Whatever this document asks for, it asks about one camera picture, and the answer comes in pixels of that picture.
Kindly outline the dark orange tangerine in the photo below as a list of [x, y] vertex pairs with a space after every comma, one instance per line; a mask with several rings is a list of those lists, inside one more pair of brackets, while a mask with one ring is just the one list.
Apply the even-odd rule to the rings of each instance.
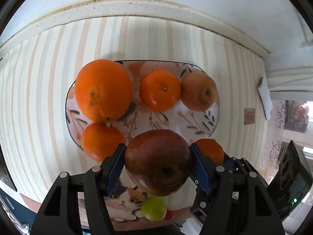
[[220, 144], [214, 139], [203, 138], [195, 142], [204, 156], [211, 158], [215, 165], [222, 165], [224, 160], [224, 151]]

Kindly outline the red cherry tomato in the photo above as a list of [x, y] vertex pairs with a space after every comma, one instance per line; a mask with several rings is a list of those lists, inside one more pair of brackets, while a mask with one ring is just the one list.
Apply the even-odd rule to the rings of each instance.
[[171, 210], [167, 210], [167, 213], [166, 213], [164, 219], [165, 220], [171, 220], [171, 219], [173, 219], [173, 217], [174, 217], [174, 212]]

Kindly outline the green apple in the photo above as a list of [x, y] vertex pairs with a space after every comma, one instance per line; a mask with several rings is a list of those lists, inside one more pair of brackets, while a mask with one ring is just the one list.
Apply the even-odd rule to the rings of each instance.
[[152, 222], [163, 220], [167, 214], [167, 204], [162, 197], [149, 196], [141, 205], [141, 213]]

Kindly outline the dark brown red apple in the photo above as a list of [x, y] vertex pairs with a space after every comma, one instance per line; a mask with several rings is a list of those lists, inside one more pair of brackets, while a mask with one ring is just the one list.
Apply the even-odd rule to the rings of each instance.
[[139, 134], [126, 147], [125, 168], [130, 179], [153, 196], [169, 196], [179, 190], [191, 167], [188, 143], [169, 129]]

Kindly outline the large orange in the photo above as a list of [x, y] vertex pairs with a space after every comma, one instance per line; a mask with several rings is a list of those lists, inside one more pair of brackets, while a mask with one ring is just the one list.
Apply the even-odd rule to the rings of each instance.
[[119, 63], [94, 60], [78, 73], [75, 96], [87, 118], [97, 123], [112, 122], [128, 110], [132, 100], [132, 82]]

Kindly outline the small mandarin orange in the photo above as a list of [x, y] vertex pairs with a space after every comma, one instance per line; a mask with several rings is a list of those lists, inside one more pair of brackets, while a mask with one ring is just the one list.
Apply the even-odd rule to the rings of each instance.
[[167, 111], [180, 99], [180, 81], [167, 70], [153, 70], [141, 79], [139, 95], [150, 110]]

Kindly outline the striped cat table mat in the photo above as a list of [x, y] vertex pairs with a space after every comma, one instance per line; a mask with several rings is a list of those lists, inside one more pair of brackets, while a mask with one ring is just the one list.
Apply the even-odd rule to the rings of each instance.
[[261, 58], [210, 31], [134, 16], [81, 20], [25, 40], [1, 60], [1, 147], [17, 188], [41, 203], [62, 171], [80, 174], [95, 162], [66, 125], [67, 92], [96, 59], [168, 60], [201, 67], [216, 82], [220, 118], [213, 138], [230, 156], [259, 167], [267, 121], [257, 91]]

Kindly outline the oval floral ceramic plate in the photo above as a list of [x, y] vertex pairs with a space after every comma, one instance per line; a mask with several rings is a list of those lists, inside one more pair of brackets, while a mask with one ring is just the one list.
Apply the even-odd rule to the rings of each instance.
[[202, 68], [176, 61], [119, 60], [119, 63], [132, 80], [133, 99], [126, 114], [112, 125], [123, 134], [126, 143], [138, 134], [152, 129], [170, 129], [189, 144], [202, 138], [209, 138], [213, 134], [220, 117], [218, 101], [205, 111], [190, 110], [178, 101], [171, 109], [156, 112], [143, 105], [139, 97], [140, 80], [150, 71], [166, 70], [181, 80], [189, 73], [202, 72]]

